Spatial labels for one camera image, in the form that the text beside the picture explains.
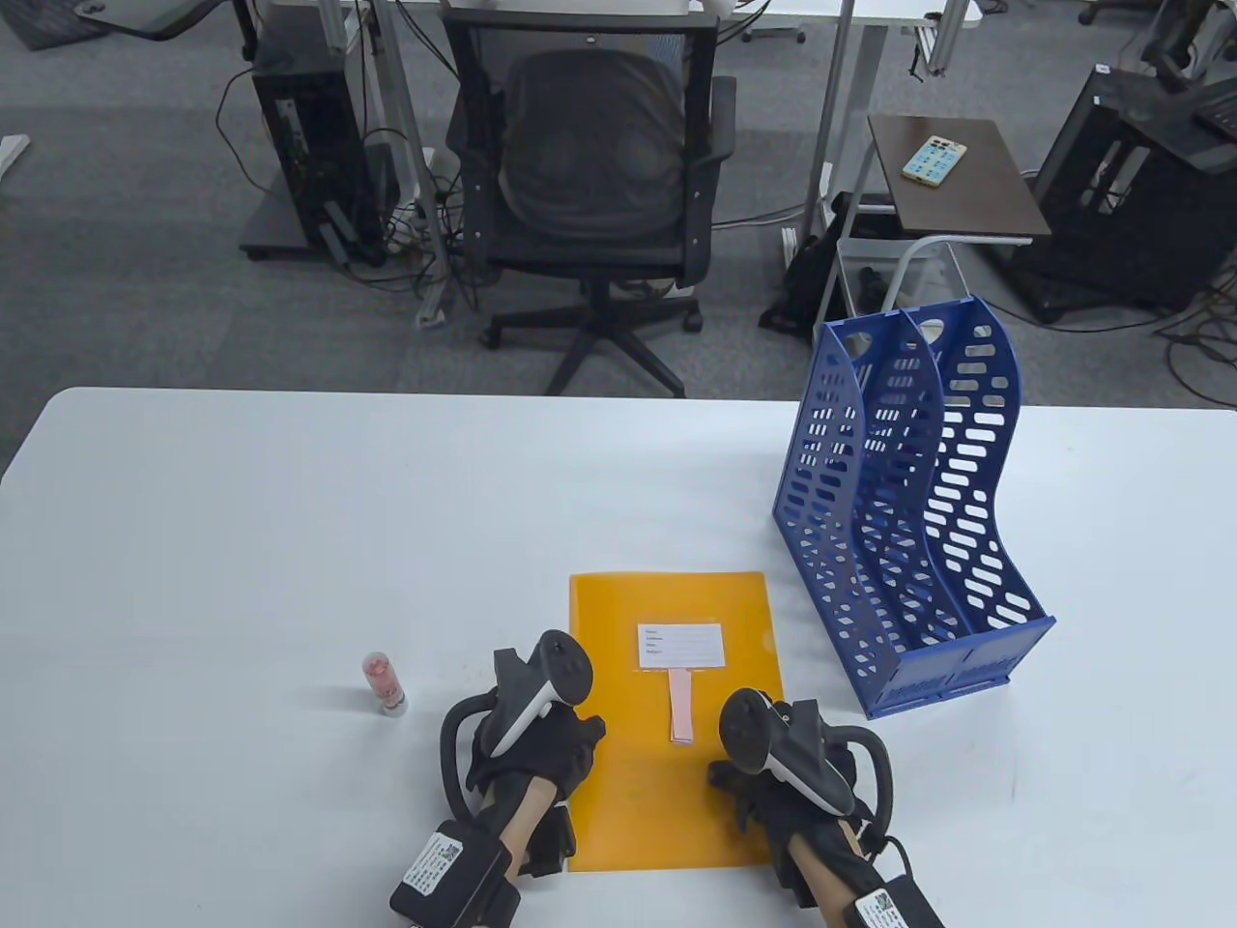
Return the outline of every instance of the file organizer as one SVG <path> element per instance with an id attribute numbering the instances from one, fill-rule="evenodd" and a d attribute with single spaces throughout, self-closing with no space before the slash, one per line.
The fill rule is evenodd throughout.
<path id="1" fill-rule="evenodd" d="M 993 518 L 1019 402 L 975 297 L 820 329 L 773 516 L 868 718 L 1008 683 L 1055 622 Z"/>

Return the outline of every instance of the black pc case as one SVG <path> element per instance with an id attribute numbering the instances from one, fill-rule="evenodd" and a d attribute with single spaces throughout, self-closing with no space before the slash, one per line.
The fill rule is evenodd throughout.
<path id="1" fill-rule="evenodd" d="M 1237 171 L 1180 155 L 1207 131 L 1191 97 L 1102 64 L 1087 78 L 1032 184 L 1053 235 L 1002 252 L 1043 322 L 1101 303 L 1179 312 L 1237 247 Z"/>
<path id="2" fill-rule="evenodd" d="M 376 101 L 360 98 L 361 51 L 357 40 L 332 54 L 317 6 L 272 4 L 252 79 L 306 239 L 376 266 L 400 183 L 391 139 L 362 139 L 364 120 L 371 132 L 380 122 Z"/>

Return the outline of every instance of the sticker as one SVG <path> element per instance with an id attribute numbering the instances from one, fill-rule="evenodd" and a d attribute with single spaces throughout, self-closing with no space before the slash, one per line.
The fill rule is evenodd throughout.
<path id="1" fill-rule="evenodd" d="M 417 862 L 403 875 L 403 881 L 422 896 L 430 895 L 447 876 L 447 871 L 452 869 L 461 850 L 464 850 L 463 843 L 448 838 L 442 831 L 434 831 L 417 855 Z"/>
<path id="2" fill-rule="evenodd" d="M 721 625 L 640 625 L 642 671 L 710 669 L 726 666 Z"/>
<path id="3" fill-rule="evenodd" d="M 877 890 L 857 900 L 855 912 L 867 928 L 910 928 L 887 890 Z"/>

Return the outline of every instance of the plastic folder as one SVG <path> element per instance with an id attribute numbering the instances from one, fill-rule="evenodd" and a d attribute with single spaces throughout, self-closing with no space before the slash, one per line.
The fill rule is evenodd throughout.
<path id="1" fill-rule="evenodd" d="M 670 741 L 666 671 L 642 671 L 641 624 L 717 622 L 726 666 L 691 672 L 695 741 Z M 571 634 L 593 659 L 594 684 L 581 718 L 600 715 L 606 739 L 593 773 L 571 797 L 576 872 L 675 870 L 763 864 L 758 827 L 738 830 L 732 799 L 705 781 L 726 755 L 721 707 L 736 689 L 782 698 L 764 575 L 583 574 L 571 578 Z"/>

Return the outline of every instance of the chair backrest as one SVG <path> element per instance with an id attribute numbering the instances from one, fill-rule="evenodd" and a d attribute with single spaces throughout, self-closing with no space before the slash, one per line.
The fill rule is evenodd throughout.
<path id="1" fill-rule="evenodd" d="M 469 137 L 506 205 L 564 240 L 673 228 L 709 144 L 717 19 L 444 7 Z"/>

